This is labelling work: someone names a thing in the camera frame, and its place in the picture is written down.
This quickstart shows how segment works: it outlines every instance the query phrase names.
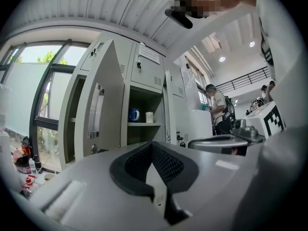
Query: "mug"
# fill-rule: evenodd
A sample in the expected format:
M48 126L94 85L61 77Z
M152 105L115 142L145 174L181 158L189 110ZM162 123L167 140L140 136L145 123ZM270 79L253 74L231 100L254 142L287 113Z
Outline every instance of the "mug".
M153 123L153 112L145 113L145 121L146 123Z
M129 109L128 117L129 122L137 122L140 116L139 109Z

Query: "white mug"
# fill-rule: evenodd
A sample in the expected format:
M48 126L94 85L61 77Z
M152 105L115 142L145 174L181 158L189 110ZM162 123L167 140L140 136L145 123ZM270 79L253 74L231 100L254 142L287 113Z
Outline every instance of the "white mug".
M145 113L146 123L153 123L153 112Z

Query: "railing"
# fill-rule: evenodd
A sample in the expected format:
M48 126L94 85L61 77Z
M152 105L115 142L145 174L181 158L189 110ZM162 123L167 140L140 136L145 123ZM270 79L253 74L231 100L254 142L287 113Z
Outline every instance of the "railing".
M236 79L233 79L231 81L218 85L216 87L219 91L221 91L222 93L225 93L228 91L236 90L236 89L251 85L253 83L256 83L260 80L263 80L269 77L270 77L269 69L267 67L263 67L259 70L251 72L247 75L243 75L241 77L238 77Z

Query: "man wearing cap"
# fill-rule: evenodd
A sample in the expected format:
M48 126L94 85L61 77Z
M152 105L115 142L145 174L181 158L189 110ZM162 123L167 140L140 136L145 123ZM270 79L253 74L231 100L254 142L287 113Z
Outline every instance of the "man wearing cap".
M210 111L214 116L214 126L217 135L229 134L231 130L231 121L228 117L224 119L226 109L225 96L217 91L216 87L212 84L206 86L205 91L211 97L214 97L213 109Z

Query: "blue mug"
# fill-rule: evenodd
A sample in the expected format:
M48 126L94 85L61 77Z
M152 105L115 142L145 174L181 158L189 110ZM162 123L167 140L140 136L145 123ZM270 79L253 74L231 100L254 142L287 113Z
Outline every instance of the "blue mug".
M128 117L129 122L137 122L140 116L139 109L129 109Z

